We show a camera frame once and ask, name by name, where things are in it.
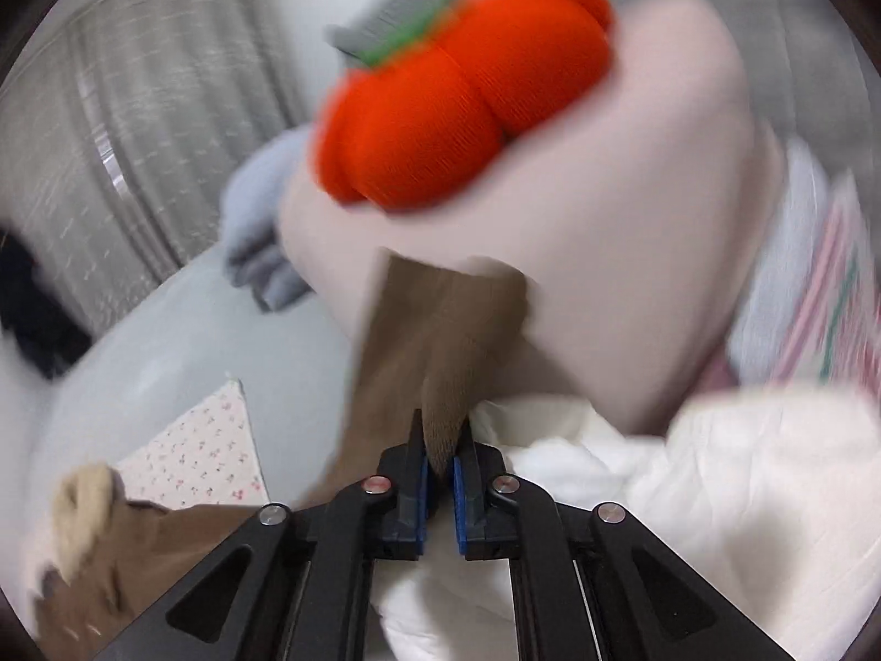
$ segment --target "striped towel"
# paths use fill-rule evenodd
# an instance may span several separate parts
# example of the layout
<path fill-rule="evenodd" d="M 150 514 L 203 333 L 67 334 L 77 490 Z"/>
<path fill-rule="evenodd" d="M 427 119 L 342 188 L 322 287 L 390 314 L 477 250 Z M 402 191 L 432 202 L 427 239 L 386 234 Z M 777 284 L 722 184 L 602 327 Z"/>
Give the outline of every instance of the striped towel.
<path fill-rule="evenodd" d="M 881 400 L 881 322 L 869 231 L 845 174 L 833 200 L 802 304 L 772 381 L 852 382 Z"/>

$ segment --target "pink fabric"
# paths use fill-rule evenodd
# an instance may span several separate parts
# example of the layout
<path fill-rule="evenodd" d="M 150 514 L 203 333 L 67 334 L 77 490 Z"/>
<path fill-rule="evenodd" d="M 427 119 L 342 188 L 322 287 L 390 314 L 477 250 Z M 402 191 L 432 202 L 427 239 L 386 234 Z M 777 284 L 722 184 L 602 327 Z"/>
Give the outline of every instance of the pink fabric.
<path fill-rule="evenodd" d="M 781 193 L 781 149 L 704 0 L 621 12 L 617 62 L 585 99 L 510 147 L 461 196 L 387 215 L 343 208 L 301 168 L 285 252 L 350 337 L 382 249 L 448 268 L 489 256 L 534 282 L 527 345 L 498 394 L 586 394 L 621 430 L 678 406 L 724 335 Z"/>
<path fill-rule="evenodd" d="M 170 510 L 270 501 L 241 383 L 228 381 L 113 467 L 128 500 Z"/>
<path fill-rule="evenodd" d="M 728 355 L 725 354 L 725 349 L 722 347 L 711 357 L 706 367 L 700 371 L 692 394 L 721 392 L 722 390 L 731 390 L 739 386 L 740 382 L 737 379 L 737 375 L 731 369 Z"/>
<path fill-rule="evenodd" d="M 804 300 L 772 380 L 849 382 L 881 400 L 881 319 L 853 178 L 836 183 Z"/>

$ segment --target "cherry print cloth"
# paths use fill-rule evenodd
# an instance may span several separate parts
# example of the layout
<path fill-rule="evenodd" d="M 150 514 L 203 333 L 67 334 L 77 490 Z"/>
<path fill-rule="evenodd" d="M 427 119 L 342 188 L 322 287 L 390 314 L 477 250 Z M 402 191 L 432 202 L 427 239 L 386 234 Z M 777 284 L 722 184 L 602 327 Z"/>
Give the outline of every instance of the cherry print cloth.
<path fill-rule="evenodd" d="M 170 510 L 210 503 L 259 507 L 270 501 L 237 380 L 184 413 L 116 470 L 127 499 Z"/>

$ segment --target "stuffed toy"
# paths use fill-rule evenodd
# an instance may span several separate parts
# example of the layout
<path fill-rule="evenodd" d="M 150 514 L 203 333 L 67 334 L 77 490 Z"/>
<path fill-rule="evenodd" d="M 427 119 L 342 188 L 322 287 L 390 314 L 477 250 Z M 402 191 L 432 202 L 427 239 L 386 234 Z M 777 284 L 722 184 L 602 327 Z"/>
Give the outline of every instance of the stuffed toy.
<path fill-rule="evenodd" d="M 418 209 L 611 66 L 608 0 L 453 0 L 360 59 L 320 117 L 314 168 L 340 203 Z"/>

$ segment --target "beige fabric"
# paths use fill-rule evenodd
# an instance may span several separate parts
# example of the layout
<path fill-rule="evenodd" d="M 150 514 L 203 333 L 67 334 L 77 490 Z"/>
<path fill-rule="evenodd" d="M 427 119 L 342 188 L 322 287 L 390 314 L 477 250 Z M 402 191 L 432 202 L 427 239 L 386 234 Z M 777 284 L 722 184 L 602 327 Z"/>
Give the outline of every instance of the beige fabric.
<path fill-rule="evenodd" d="M 110 521 L 113 470 L 84 465 L 64 478 L 52 501 L 58 571 L 70 583 Z"/>
<path fill-rule="evenodd" d="M 604 83 L 436 209 L 343 208 L 298 171 L 280 210 L 285 252 L 348 335 L 382 247 L 446 267 L 489 256 L 535 284 L 529 344 L 496 392 L 587 394 L 624 431 L 671 418 L 730 324 L 782 153 L 706 1 L 638 0 L 614 45 Z"/>

